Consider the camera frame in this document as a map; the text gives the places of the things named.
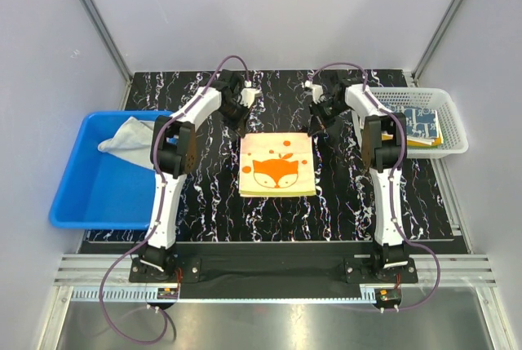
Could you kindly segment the cream orange patterned towel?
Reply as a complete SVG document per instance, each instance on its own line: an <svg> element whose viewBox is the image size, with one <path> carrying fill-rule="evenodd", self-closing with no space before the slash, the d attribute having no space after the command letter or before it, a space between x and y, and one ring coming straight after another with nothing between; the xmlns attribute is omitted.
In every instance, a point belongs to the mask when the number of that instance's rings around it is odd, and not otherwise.
<svg viewBox="0 0 522 350"><path fill-rule="evenodd" d="M242 197L309 197L316 194L312 138L302 132L249 133L241 139Z"/></svg>

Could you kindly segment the blue white patterned towel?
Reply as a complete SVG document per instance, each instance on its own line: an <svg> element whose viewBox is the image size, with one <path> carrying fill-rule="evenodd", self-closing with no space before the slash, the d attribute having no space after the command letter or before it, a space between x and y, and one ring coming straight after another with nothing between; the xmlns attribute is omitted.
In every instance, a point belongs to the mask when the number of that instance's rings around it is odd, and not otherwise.
<svg viewBox="0 0 522 350"><path fill-rule="evenodd" d="M405 115L406 135L425 139L436 138L434 109L416 107L412 105L383 104L393 113Z"/></svg>

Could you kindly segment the green microfiber towel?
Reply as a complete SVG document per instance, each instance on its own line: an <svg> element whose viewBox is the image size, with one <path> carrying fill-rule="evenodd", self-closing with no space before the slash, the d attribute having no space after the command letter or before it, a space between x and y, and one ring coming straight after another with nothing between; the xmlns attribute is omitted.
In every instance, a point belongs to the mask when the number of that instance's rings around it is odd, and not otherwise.
<svg viewBox="0 0 522 350"><path fill-rule="evenodd" d="M436 127L436 138L433 139L431 146L439 147L445 142L445 138L440 126L440 118L437 111L435 111L435 127Z"/></svg>

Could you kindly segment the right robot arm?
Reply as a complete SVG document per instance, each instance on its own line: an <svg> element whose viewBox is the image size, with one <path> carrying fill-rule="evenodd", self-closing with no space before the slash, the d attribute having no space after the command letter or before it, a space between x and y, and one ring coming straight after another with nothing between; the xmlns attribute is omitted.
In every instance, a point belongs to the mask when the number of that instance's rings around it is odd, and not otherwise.
<svg viewBox="0 0 522 350"><path fill-rule="evenodd" d="M351 80L346 70L330 72L332 91L311 79L303 87L312 93L308 134L314 136L330 128L335 118L348 110L364 123L361 157L374 186L375 222L370 271L378 281L390 281L408 263L401 219L400 178L406 156L405 116L385 107L367 86Z"/></svg>

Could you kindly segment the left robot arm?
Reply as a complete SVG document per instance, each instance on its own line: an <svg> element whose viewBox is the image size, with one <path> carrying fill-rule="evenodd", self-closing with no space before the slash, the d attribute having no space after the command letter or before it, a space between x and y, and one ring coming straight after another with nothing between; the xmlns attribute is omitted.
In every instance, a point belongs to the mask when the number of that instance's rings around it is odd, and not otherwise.
<svg viewBox="0 0 522 350"><path fill-rule="evenodd" d="M150 152L155 171L153 212L138 256L158 281L168 281L175 275L176 217L184 183L197 165L197 130L218 112L225 126L245 137L246 122L258 94L248 76L223 70L199 87L180 110L154 122Z"/></svg>

